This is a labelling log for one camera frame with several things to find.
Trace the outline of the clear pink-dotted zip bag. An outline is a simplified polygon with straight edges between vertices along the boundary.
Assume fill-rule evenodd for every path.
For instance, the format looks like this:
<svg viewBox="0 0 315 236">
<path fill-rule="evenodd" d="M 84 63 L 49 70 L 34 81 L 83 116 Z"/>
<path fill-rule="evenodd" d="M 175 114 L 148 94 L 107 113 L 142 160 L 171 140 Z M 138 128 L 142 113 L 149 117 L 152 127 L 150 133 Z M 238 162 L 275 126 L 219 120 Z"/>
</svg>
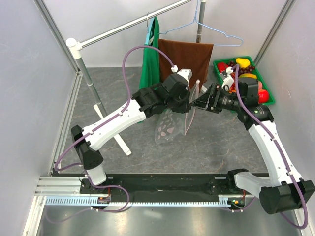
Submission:
<svg viewBox="0 0 315 236">
<path fill-rule="evenodd" d="M 184 114 L 173 112 L 171 109 L 160 114 L 155 128 L 156 144 L 170 142 L 179 134 L 185 136 L 191 127 L 195 112 L 196 108 L 192 107 Z"/>
</svg>

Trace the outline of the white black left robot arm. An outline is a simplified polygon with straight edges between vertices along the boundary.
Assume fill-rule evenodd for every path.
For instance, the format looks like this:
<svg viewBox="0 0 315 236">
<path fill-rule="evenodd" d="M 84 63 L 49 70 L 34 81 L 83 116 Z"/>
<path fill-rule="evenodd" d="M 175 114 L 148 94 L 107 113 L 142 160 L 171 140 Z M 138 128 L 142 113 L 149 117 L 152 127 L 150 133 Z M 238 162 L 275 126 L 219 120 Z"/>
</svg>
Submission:
<svg viewBox="0 0 315 236">
<path fill-rule="evenodd" d="M 99 149 L 128 127 L 155 114 L 161 114 L 166 109 L 187 113 L 190 110 L 191 77 L 191 70 L 181 69 L 169 75 L 162 83 L 141 88 L 132 95 L 129 102 L 98 122 L 84 128 L 76 125 L 71 129 L 75 150 L 92 181 L 91 188 L 96 193 L 104 193 L 108 188 Z"/>
</svg>

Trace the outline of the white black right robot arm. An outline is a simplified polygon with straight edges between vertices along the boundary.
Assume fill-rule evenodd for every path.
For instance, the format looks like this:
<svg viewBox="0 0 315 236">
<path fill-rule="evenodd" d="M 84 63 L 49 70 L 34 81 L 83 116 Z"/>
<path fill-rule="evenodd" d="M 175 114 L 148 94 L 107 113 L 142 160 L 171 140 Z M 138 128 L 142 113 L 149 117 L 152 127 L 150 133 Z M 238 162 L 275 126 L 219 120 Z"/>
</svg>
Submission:
<svg viewBox="0 0 315 236">
<path fill-rule="evenodd" d="M 192 102 L 194 107 L 217 114 L 223 109 L 235 111 L 256 142 L 267 167 L 268 180 L 245 169 L 229 171 L 225 181 L 227 191 L 235 194 L 243 189 L 251 193 L 268 214 L 303 208 L 315 186 L 312 181 L 304 180 L 290 161 L 269 108 L 259 103 L 258 80 L 241 78 L 237 88 L 237 93 L 229 93 L 219 84 L 212 83 Z"/>
</svg>

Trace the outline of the green shirt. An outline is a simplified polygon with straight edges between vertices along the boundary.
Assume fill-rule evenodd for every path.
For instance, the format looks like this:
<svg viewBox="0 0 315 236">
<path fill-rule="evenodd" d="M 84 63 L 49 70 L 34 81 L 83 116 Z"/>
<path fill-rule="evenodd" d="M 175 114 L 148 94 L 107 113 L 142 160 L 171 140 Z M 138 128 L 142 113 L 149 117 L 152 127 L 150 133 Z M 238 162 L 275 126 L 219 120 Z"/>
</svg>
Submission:
<svg viewBox="0 0 315 236">
<path fill-rule="evenodd" d="M 158 48 L 159 22 L 158 18 L 150 19 L 145 45 Z M 159 52 L 153 49 L 143 49 L 142 72 L 139 88 L 149 87 L 160 82 Z"/>
</svg>

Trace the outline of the red toy bell pepper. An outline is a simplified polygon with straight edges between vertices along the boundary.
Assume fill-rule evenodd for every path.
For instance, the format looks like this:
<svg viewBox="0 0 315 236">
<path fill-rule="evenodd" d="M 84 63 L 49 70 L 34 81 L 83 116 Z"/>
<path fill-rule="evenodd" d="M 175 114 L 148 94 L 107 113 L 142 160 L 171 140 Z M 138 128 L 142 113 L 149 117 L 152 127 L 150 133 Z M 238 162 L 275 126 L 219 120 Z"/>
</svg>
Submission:
<svg viewBox="0 0 315 236">
<path fill-rule="evenodd" d="M 217 69 L 218 69 L 219 73 L 222 73 L 222 72 L 225 71 L 228 67 L 229 67 L 229 65 L 226 64 L 225 62 L 218 62 L 218 63 L 217 63 Z"/>
</svg>

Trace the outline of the brown towel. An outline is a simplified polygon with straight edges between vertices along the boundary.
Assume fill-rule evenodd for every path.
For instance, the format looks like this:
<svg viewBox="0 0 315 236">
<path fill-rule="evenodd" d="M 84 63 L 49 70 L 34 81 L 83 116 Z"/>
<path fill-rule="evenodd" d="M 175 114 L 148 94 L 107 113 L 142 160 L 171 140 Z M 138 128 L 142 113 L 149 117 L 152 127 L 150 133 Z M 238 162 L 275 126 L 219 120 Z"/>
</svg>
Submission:
<svg viewBox="0 0 315 236">
<path fill-rule="evenodd" d="M 160 39 L 158 48 L 164 52 L 181 69 L 190 69 L 192 77 L 189 80 L 189 87 L 192 88 L 197 80 L 200 81 L 199 88 L 202 88 L 207 81 L 208 67 L 213 51 L 213 44 L 191 43 Z"/>
</svg>

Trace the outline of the dark red toy grapes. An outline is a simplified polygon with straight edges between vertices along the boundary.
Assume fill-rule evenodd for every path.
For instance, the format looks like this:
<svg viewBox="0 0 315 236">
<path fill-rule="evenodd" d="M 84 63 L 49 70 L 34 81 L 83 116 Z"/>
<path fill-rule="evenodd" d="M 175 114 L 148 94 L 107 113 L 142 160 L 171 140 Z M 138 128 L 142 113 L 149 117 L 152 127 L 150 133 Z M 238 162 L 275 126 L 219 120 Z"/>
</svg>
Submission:
<svg viewBox="0 0 315 236">
<path fill-rule="evenodd" d="M 230 61 L 230 62 L 228 63 L 228 65 L 229 65 L 230 67 L 233 67 L 233 66 L 236 65 L 236 62 Z M 253 66 L 253 65 L 249 65 L 248 67 L 245 67 L 245 68 L 240 67 L 240 68 L 239 68 L 238 75 L 240 76 L 240 75 L 242 75 L 242 74 L 252 73 L 254 70 L 255 70 L 255 66 Z"/>
</svg>

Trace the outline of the yellow toy pear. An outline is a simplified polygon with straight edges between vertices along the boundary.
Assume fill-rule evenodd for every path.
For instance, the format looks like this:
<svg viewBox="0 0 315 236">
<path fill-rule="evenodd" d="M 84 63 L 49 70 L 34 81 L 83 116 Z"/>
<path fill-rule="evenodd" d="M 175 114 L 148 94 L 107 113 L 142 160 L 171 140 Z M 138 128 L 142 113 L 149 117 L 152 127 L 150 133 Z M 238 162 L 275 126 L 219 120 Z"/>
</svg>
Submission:
<svg viewBox="0 0 315 236">
<path fill-rule="evenodd" d="M 247 68 L 251 65 L 251 62 L 247 58 L 237 58 L 235 61 L 241 68 Z"/>
</svg>

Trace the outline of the red toy apple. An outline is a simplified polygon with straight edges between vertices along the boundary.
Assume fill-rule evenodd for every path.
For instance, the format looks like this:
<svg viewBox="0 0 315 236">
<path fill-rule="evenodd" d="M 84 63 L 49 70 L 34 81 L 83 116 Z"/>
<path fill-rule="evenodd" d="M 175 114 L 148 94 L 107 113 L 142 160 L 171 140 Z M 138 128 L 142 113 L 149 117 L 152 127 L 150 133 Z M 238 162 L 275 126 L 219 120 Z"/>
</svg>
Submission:
<svg viewBox="0 0 315 236">
<path fill-rule="evenodd" d="M 259 104 L 267 103 L 269 100 L 269 93 L 267 90 L 259 89 L 258 90 L 258 102 Z"/>
</svg>

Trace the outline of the green plastic tray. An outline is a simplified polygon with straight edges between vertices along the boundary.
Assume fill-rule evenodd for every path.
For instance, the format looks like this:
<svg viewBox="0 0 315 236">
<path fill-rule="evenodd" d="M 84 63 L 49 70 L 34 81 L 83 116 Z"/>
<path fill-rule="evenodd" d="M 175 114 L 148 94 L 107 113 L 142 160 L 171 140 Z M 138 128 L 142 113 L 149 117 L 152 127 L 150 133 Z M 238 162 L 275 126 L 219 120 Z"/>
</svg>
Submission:
<svg viewBox="0 0 315 236">
<path fill-rule="evenodd" d="M 252 60 L 252 58 L 250 56 L 241 56 L 240 58 L 242 59 L 248 59 L 251 63 L 251 66 L 254 66 L 256 67 L 254 61 Z M 218 68 L 218 63 L 225 63 L 225 64 L 230 64 L 231 62 L 235 63 L 236 62 L 236 58 L 229 58 L 229 59 L 218 59 L 218 60 L 214 60 L 213 61 L 213 66 L 214 66 L 214 69 L 213 69 L 213 72 L 214 74 L 216 75 L 216 78 L 217 78 L 217 81 L 220 85 L 222 85 L 223 83 L 223 79 L 222 77 L 220 76 L 220 73 L 221 73 L 221 70 L 220 68 Z M 275 104 L 275 99 L 270 91 L 270 89 L 268 88 L 266 82 L 264 81 L 263 77 L 261 76 L 261 74 L 259 73 L 258 69 L 255 68 L 251 71 L 252 74 L 256 75 L 257 76 L 257 79 L 259 81 L 261 81 L 262 83 L 262 89 L 268 91 L 269 93 L 269 99 L 266 103 L 264 103 L 264 105 L 266 106 L 270 106 L 270 105 L 274 105 Z"/>
</svg>

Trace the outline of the white metal clothes rack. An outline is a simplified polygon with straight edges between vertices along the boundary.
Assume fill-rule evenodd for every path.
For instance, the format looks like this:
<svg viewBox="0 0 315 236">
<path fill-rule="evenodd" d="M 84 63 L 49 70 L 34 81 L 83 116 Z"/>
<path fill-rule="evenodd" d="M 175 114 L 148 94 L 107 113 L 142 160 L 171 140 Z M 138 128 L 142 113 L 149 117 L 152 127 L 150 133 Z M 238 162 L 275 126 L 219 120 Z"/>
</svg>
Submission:
<svg viewBox="0 0 315 236">
<path fill-rule="evenodd" d="M 83 59 L 82 59 L 82 55 L 81 55 L 81 50 L 83 48 L 86 48 L 88 46 L 91 46 L 97 42 L 100 42 L 101 40 L 104 40 L 108 37 L 111 37 L 115 34 L 118 34 L 126 29 L 129 29 L 135 25 L 138 25 L 142 22 L 147 22 L 147 28 L 148 28 L 148 33 L 149 33 L 149 26 L 148 26 L 148 21 L 149 19 L 151 18 L 154 18 L 155 16 L 158 16 L 160 14 L 163 14 L 165 12 L 168 12 L 170 10 L 173 10 L 179 6 L 182 6 L 188 2 L 190 2 L 191 0 L 180 0 L 180 1 L 177 1 L 171 5 L 168 5 L 166 7 L 163 7 L 159 10 L 156 10 L 156 11 L 153 11 L 153 12 L 148 12 L 145 16 L 142 16 L 142 17 L 139 17 L 135 20 L 132 20 L 132 21 L 129 21 L 127 23 L 124 23 L 118 27 L 115 27 L 111 30 L 108 30 L 104 33 L 101 33 L 97 36 L 94 36 L 90 39 L 87 39 L 87 40 L 84 40 L 83 42 L 79 42 L 77 41 L 76 39 L 74 38 L 68 38 L 66 40 L 66 46 L 69 48 L 73 58 L 75 59 L 75 61 L 77 62 L 78 66 L 79 66 L 79 69 L 81 70 L 82 74 L 83 74 L 83 77 L 86 79 L 86 84 L 88 85 L 92 95 L 94 96 L 95 98 L 95 102 L 96 104 L 94 104 L 93 108 L 94 110 L 96 111 L 96 113 L 99 115 L 99 117 L 101 119 L 103 119 L 103 115 L 107 115 L 106 113 L 106 110 L 105 110 L 105 107 L 104 105 L 102 104 L 101 102 L 101 99 L 99 97 L 99 94 L 98 92 L 96 91 L 96 88 L 95 86 L 93 85 L 93 82 L 92 82 L 92 79 L 87 71 L 87 68 L 86 68 L 86 65 L 85 63 L 83 62 Z M 195 10 L 195 16 L 194 16 L 194 20 L 193 22 L 197 22 L 197 13 L 199 12 L 199 20 L 203 21 L 204 20 L 204 12 L 205 12 L 205 6 L 206 6 L 206 0 L 199 0 L 201 6 L 200 7 L 196 7 L 196 10 Z M 180 29 L 180 28 L 183 28 L 185 26 L 188 26 L 192 23 L 189 23 L 189 24 L 186 24 L 186 25 L 183 25 L 179 28 L 176 28 L 176 29 Z M 123 152 L 125 153 L 125 155 L 130 155 L 132 152 L 131 150 L 129 149 L 129 147 L 127 146 L 127 144 L 124 142 L 124 140 L 122 139 L 122 137 L 117 134 L 115 136 L 113 136 L 114 139 L 116 140 L 116 142 L 118 143 L 118 145 L 120 146 L 120 148 L 123 150 Z"/>
</svg>

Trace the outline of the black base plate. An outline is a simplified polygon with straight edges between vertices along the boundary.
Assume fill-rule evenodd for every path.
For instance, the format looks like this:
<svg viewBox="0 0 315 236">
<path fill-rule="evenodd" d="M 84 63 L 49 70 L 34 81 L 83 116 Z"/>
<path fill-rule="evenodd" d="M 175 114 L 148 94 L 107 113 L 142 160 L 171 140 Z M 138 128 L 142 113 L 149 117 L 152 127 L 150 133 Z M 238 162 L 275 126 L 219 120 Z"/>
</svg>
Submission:
<svg viewBox="0 0 315 236">
<path fill-rule="evenodd" d="M 103 186 L 118 185 L 134 194 L 139 191 L 186 191 L 211 195 L 249 195 L 231 183 L 227 173 L 214 174 L 109 174 Z"/>
</svg>

